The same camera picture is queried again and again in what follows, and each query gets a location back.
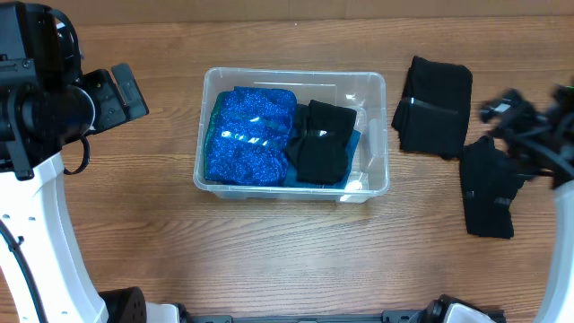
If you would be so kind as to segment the sparkly blue garment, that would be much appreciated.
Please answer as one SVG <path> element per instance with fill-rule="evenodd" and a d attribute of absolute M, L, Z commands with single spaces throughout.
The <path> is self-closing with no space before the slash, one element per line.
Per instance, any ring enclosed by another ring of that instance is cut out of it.
<path fill-rule="evenodd" d="M 217 95 L 204 140 L 204 178 L 227 185 L 273 187 L 289 168 L 283 152 L 297 99 L 285 89 L 240 87 Z"/>

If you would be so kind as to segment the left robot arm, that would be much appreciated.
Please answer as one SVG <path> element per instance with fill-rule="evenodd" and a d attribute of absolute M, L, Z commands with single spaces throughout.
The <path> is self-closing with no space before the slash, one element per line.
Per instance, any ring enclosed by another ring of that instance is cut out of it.
<path fill-rule="evenodd" d="M 82 70 L 73 24 L 43 4 L 1 6 L 1 269 L 22 322 L 182 322 L 141 289 L 98 291 L 65 199 L 65 145 L 141 118 L 130 67 Z"/>

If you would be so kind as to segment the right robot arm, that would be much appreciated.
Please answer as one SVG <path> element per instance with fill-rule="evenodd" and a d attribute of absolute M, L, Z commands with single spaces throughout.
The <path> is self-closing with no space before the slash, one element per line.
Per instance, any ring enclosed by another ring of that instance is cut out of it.
<path fill-rule="evenodd" d="M 559 85 L 554 103 L 537 111 L 514 89 L 481 106 L 481 121 L 496 118 L 488 132 L 503 140 L 526 178 L 552 178 L 555 244 L 551 269 L 535 322 L 573 320 L 573 87 Z"/>

